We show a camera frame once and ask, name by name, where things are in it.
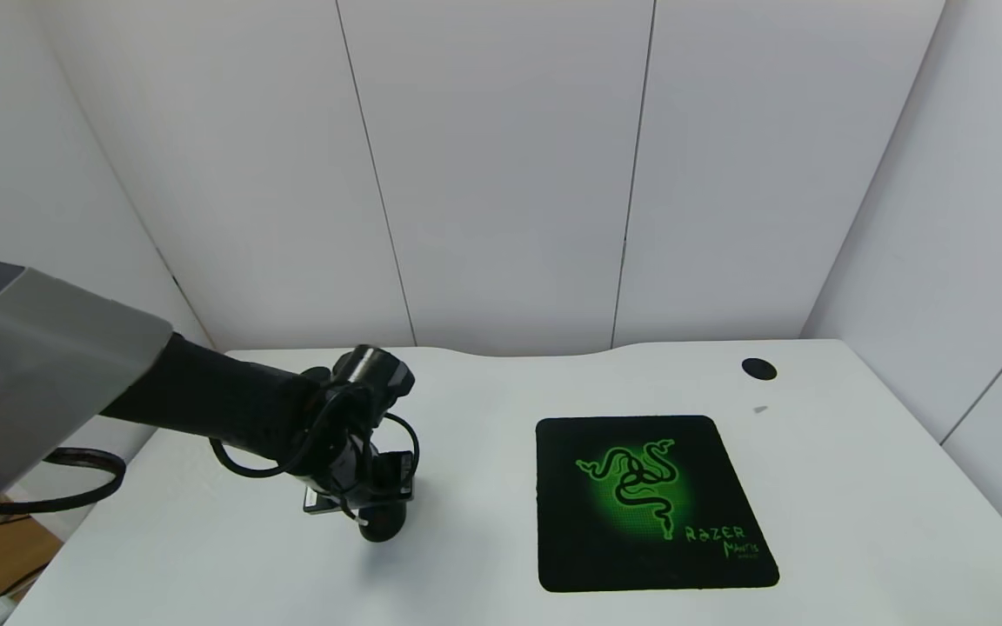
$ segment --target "black cable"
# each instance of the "black cable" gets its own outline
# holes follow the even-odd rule
[[[270,478],[282,475],[282,473],[287,471],[293,471],[296,469],[296,466],[299,466],[299,464],[307,458],[307,454],[312,450],[312,445],[315,445],[315,440],[321,431],[318,427],[324,419],[324,416],[327,416],[327,414],[331,412],[331,409],[334,408],[335,405],[338,405],[339,402],[342,402],[345,397],[363,389],[365,388],[349,387],[347,389],[343,389],[342,392],[337,393],[337,395],[332,396],[331,399],[327,401],[327,404],[323,405],[323,408],[320,409],[318,415],[315,416],[315,420],[312,420],[312,425],[309,429],[307,429],[307,436],[304,437],[304,443],[301,444],[300,449],[295,453],[295,455],[292,456],[292,458],[286,461],[286,463],[281,464],[278,467],[252,469],[239,466],[234,463],[233,459],[230,459],[230,457],[226,454],[226,451],[223,451],[221,441],[214,438],[209,439],[211,452],[214,452],[214,458],[218,459],[219,463],[222,464],[222,467],[225,467],[228,471],[232,471],[235,475],[246,478]]]
[[[17,516],[17,517],[12,517],[12,516],[6,516],[6,517],[10,517],[10,519],[0,519],[0,526],[7,526],[7,524],[14,524],[16,522],[25,522],[25,520],[31,519],[31,516],[28,515]]]
[[[387,419],[393,420],[394,423],[401,425],[405,428],[405,431],[409,433],[409,437],[412,439],[412,465],[409,466],[409,473],[405,476],[405,479],[401,480],[400,485],[389,489],[389,491],[382,491],[382,494],[392,494],[396,491],[401,491],[405,486],[411,483],[413,477],[417,476],[417,468],[420,467],[420,439],[417,437],[417,432],[412,430],[412,427],[405,421],[405,418],[400,416],[394,416],[393,413],[386,413]]]
[[[49,564],[45,563],[44,565],[40,565],[38,567],[35,567],[35,568],[33,568],[33,570],[29,571],[29,574],[25,574],[23,577],[15,580],[15,582],[13,582],[11,584],[11,586],[7,587],[7,590],[3,591],[3,593],[0,594],[0,598],[3,597],[3,596],[11,595],[11,594],[16,594],[17,590],[19,590],[19,588],[21,588],[21,586],[23,586],[25,583],[27,583],[29,581],[29,579],[31,579],[32,577],[35,577],[36,575],[38,575],[40,573],[43,573],[45,567],[49,567]]]
[[[29,570],[27,574],[24,574],[23,577],[15,580],[15,582],[11,583],[9,587],[5,588],[3,593],[0,594],[0,598],[9,597],[13,594],[16,594],[17,590],[20,590],[20,588],[23,587],[23,585],[27,583],[29,579],[35,577],[38,574],[41,574],[41,571],[44,571],[45,567],[49,567],[49,564],[45,563],[44,565],[39,565],[33,568],[33,570]]]
[[[114,478],[101,487],[75,496],[37,500],[33,503],[0,503],[0,515],[55,514],[57,511],[86,507],[88,504],[98,503],[99,500],[103,500],[118,491],[118,488],[122,486],[123,477],[126,476],[126,461],[111,455],[110,452],[92,451],[90,448],[56,448],[55,451],[49,453],[48,457],[45,457],[44,463],[99,469],[99,471],[110,473]]]

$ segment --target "desk surface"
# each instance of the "desk surface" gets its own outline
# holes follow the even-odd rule
[[[342,350],[233,353],[301,372]],[[1002,519],[838,341],[627,346],[493,360],[393,350],[420,435],[409,522],[369,544],[301,511],[290,477],[219,467],[158,432],[68,541],[11,626],[106,623],[1002,623]],[[780,376],[749,378],[740,362]],[[706,415],[775,554],[763,590],[550,594],[537,580],[542,418]],[[397,428],[374,435],[405,449]],[[239,458],[250,463],[249,458]]]

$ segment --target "black mouse pad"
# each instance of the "black mouse pad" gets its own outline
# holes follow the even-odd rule
[[[780,570],[707,417],[541,420],[536,457],[545,590],[779,583]]]

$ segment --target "razer logo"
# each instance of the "razer logo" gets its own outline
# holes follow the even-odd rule
[[[674,483],[679,471],[667,460],[667,450],[675,444],[673,439],[660,439],[644,444],[640,456],[624,448],[609,448],[601,463],[574,461],[577,469],[593,480],[616,480],[613,496],[623,507],[649,507],[652,518],[663,529],[663,539],[670,540],[675,524],[671,522],[673,509],[670,500],[657,495],[653,486]]]

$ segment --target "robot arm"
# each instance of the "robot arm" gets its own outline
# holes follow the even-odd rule
[[[0,262],[0,494],[103,415],[207,437],[242,476],[291,473],[318,500],[306,511],[358,509],[363,536],[386,540],[405,520],[419,444],[395,416],[417,451],[378,453],[370,437],[413,382],[373,346],[303,374],[231,360],[149,314]],[[277,465],[242,468],[223,444]]]

